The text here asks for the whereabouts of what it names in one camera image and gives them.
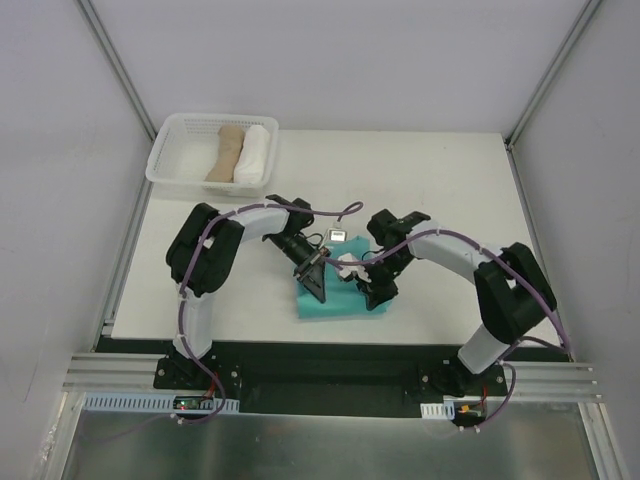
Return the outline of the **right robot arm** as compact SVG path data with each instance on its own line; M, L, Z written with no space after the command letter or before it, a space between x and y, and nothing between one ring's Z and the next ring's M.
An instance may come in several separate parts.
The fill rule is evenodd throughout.
M522 243L482 247L421 212L398 218L386 209L371 217L367 230L382 248L382 258L365 264L357 274L368 310L398 294L395 280L414 260L431 261L475 287L481 325L446 364L428 374L431 387L443 395L476 392L487 370L556 311L553 290L531 249Z

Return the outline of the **teal t-shirt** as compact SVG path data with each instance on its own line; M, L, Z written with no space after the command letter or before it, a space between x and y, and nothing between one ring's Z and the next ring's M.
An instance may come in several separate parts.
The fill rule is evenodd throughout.
M343 243L328 244L332 258L351 254L360 259L370 251L370 241L362 236L355 236ZM325 269L326 301L320 303L299 283L296 284L296 302L298 317L302 320L318 320L329 318L360 317L384 314L392 305L386 302L369 311L366 308L366 297L358 290L354 281L344 282L336 270L327 266Z

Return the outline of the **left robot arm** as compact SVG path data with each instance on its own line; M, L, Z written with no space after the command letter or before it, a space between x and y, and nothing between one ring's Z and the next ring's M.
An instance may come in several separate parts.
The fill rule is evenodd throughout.
M279 195L226 214L206 203L193 208L166 254L179 298L173 346L184 357L176 375L188 388L202 388L210 380L212 367L203 357L212 347L213 302L242 244L256 239L273 243L295 265L299 285L326 302L323 258L329 251L302 234L314 216L308 202Z

